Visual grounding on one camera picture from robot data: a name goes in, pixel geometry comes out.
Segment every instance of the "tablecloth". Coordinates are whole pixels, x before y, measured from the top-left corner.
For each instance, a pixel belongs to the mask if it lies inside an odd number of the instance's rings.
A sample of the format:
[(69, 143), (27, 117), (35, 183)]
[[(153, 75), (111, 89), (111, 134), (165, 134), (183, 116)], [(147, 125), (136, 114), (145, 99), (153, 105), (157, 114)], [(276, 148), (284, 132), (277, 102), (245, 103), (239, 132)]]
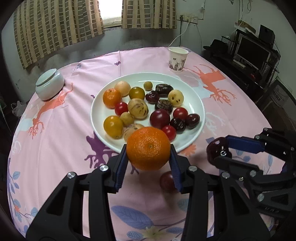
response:
[[(156, 72), (180, 78), (201, 97), (206, 123), (194, 143), (180, 154), (207, 173), (219, 174), (206, 158), (206, 147), (226, 135), (254, 137), (270, 127), (256, 105), (224, 73), (189, 50), (184, 69), (168, 67), (168, 48), (142, 48), (109, 53), (60, 69), (65, 85), (49, 101), (36, 93), (30, 100), (13, 138), (8, 160), (7, 190), (16, 228), (23, 234), (51, 192), (70, 172), (90, 173), (116, 155), (96, 137), (90, 123), (95, 95), (110, 81), (127, 74)], [(258, 165), (264, 174), (280, 173), (283, 161), (260, 153), (231, 150), (234, 159)], [(129, 164), (118, 194), (109, 194), (116, 239), (179, 240), (184, 227), (188, 195), (167, 194), (159, 186), (159, 171), (143, 172)], [(213, 194), (209, 192), (208, 236), (213, 234)], [(84, 195), (83, 233), (89, 236), (88, 194)], [(268, 228), (273, 219), (262, 215)]]

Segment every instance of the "white wall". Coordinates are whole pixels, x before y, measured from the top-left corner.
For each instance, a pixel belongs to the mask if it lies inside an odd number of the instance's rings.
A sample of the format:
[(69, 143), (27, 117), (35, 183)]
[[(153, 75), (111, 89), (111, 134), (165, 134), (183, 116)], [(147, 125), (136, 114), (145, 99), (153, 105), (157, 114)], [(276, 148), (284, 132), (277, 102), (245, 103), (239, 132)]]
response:
[[(238, 0), (232, 5), (229, 0), (206, 0), (203, 14), (200, 8), (204, 0), (176, 0), (177, 13), (192, 13), (202, 18), (198, 27), (202, 37), (202, 45), (210, 45), (214, 38), (230, 35), (234, 30), (234, 22), (238, 18)], [(38, 77), (51, 68), (61, 68), (73, 62), (94, 58), (109, 52), (128, 50), (140, 47), (168, 46), (179, 35), (180, 22), (176, 30), (170, 29), (107, 29), (104, 35), (67, 46), (23, 69), (18, 57), (13, 33), (13, 19), (10, 18), (2, 31), (2, 48), (9, 75), (22, 101), (27, 101), (35, 92)], [(182, 46), (196, 53), (201, 53), (200, 37), (195, 25), (190, 24), (182, 36)]]
[(293, 31), (288, 20), (278, 7), (270, 1), (253, 0), (252, 11), (246, 14), (243, 20), (254, 27), (259, 33), (260, 24), (274, 31), (276, 43), (281, 53), (279, 63), (279, 77), (281, 81), (292, 90), (292, 94), (296, 97), (296, 75), (295, 75), (295, 56), (296, 56), (296, 34)]

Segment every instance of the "window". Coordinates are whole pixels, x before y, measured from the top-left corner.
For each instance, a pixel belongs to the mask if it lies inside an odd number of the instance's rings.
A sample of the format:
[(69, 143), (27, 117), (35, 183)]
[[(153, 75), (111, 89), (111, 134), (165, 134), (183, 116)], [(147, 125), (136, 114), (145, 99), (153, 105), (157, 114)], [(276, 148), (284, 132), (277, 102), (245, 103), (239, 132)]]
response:
[(104, 27), (121, 25), (122, 0), (99, 0)]

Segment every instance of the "paper cup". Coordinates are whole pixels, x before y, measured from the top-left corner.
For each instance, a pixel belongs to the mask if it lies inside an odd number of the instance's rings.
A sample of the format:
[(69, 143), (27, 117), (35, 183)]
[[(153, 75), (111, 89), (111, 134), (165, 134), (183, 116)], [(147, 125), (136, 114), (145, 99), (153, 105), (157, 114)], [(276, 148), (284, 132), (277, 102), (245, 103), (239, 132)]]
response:
[(169, 68), (173, 72), (181, 72), (189, 52), (178, 47), (170, 47), (168, 49), (170, 51)]

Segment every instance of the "jar lid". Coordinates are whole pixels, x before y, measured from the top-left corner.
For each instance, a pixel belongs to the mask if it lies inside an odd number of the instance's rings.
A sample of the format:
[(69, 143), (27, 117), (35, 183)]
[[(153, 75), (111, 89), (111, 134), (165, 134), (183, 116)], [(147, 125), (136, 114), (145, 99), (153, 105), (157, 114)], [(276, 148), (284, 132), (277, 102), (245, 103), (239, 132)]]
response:
[(36, 86), (41, 86), (44, 83), (46, 83), (55, 73), (56, 73), (57, 69), (50, 69), (48, 71), (46, 71), (45, 73), (43, 73), (37, 80), (36, 82)]

